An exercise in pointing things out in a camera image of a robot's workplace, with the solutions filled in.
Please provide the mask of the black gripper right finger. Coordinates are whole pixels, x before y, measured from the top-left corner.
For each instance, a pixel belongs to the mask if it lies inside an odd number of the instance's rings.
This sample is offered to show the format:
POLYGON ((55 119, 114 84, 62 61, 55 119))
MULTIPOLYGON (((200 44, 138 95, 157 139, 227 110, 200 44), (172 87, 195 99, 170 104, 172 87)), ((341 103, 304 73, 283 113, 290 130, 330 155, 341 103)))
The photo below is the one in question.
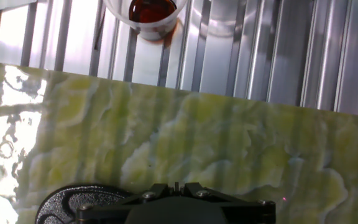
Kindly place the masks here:
POLYGON ((246 201, 218 192, 200 183, 187 183, 178 187, 181 197, 214 205, 222 212, 227 223, 276 223, 276 203, 271 200, 246 201))

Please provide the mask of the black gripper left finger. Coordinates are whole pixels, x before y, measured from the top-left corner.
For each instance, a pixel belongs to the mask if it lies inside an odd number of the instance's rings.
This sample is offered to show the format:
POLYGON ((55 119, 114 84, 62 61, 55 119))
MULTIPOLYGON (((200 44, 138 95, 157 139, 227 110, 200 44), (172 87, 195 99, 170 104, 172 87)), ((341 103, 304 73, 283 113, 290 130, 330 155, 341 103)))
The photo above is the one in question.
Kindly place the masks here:
POLYGON ((112 205, 84 204, 76 211, 75 223, 126 223, 131 212, 169 196, 170 187, 167 184, 153 184, 148 190, 132 195, 112 205))

